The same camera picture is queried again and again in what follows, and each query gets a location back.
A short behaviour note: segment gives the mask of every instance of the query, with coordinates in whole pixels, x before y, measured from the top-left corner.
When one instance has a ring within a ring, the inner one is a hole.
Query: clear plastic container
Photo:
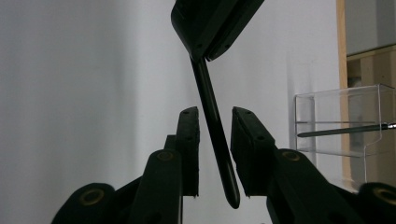
[[[395,102],[396,91],[384,85],[296,95],[297,150],[343,189],[396,186]]]

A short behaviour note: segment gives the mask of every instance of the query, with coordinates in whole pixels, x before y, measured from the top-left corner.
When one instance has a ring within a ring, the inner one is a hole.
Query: metal rod
[[[341,133],[365,133],[365,132],[374,132],[374,131],[390,130],[390,129],[396,129],[396,124],[395,123],[389,123],[389,124],[383,123],[383,124],[368,125],[368,126],[361,126],[361,127],[354,127],[354,128],[332,129],[332,130],[325,130],[325,131],[299,133],[299,134],[297,134],[297,136],[298,137],[317,137],[317,136],[341,134]]]
[[[212,139],[212,146],[215,151],[216,160],[218,162],[225,196],[232,208],[238,208],[240,203],[239,189],[235,179],[233,164],[231,162],[227,141],[222,128],[218,105],[210,82],[205,58],[198,60],[198,62],[191,59],[191,64],[198,91],[201,96],[206,123],[209,129],[210,138]]]

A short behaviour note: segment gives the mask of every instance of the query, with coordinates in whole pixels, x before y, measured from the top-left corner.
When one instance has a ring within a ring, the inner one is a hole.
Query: gray wall
[[[396,0],[345,2],[347,54],[396,43]]]
[[[0,2],[0,223],[50,223],[81,186],[117,189],[141,176],[179,111],[194,105],[200,197],[185,199],[185,223],[271,223],[265,198],[242,196],[238,210],[225,200],[189,57],[170,22],[174,3]],[[268,0],[209,64],[228,137],[237,105],[256,113],[278,147],[292,145],[294,94],[339,85],[335,15],[335,1]]]

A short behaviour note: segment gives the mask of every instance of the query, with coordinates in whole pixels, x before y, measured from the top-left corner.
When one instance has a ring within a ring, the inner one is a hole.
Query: screw hole
[[[102,189],[88,189],[79,197],[79,202],[84,206],[94,205],[99,203],[105,197],[105,192]]]
[[[374,195],[386,203],[396,205],[396,193],[389,189],[375,188]]]

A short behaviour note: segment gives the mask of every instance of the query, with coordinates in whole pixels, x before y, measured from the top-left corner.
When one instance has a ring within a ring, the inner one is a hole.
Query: white backdrop
[[[223,195],[172,0],[0,2],[0,223],[50,223],[76,189],[116,189],[198,105],[200,197],[184,222],[271,223],[265,198],[234,210]],[[234,105],[250,109],[278,147],[292,146],[293,96],[338,88],[334,1],[267,0],[209,63],[226,136]]]

